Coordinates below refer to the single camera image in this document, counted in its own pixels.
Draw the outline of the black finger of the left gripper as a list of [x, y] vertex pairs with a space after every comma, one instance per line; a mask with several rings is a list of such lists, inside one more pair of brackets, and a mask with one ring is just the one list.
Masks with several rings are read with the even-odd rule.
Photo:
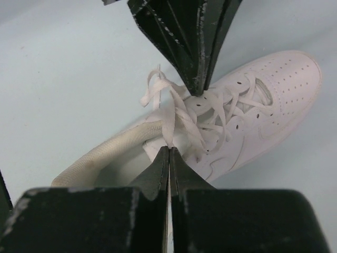
[[128, 1], [142, 33], [178, 72], [192, 96], [209, 88], [238, 0]]

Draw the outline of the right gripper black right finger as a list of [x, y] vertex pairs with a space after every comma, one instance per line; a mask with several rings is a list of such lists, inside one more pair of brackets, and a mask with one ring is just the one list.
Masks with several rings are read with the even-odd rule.
[[170, 150], [175, 252], [329, 252], [311, 204], [282, 189], [216, 189]]

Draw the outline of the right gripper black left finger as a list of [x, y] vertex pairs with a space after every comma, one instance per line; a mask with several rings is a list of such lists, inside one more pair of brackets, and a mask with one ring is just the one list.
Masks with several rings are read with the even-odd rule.
[[1, 252], [166, 252], [169, 149], [126, 187], [26, 191], [1, 234]]

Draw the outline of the white sneaker with laces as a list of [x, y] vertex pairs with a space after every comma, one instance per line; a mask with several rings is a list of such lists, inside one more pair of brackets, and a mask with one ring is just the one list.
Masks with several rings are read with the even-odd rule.
[[154, 69], [141, 98], [142, 106], [152, 104], [150, 114], [80, 157], [52, 186], [92, 186], [113, 164], [132, 179], [132, 151], [153, 161], [163, 146], [177, 148], [187, 165], [211, 182], [286, 139], [310, 110], [321, 84], [318, 63], [301, 51], [246, 63], [199, 97]]

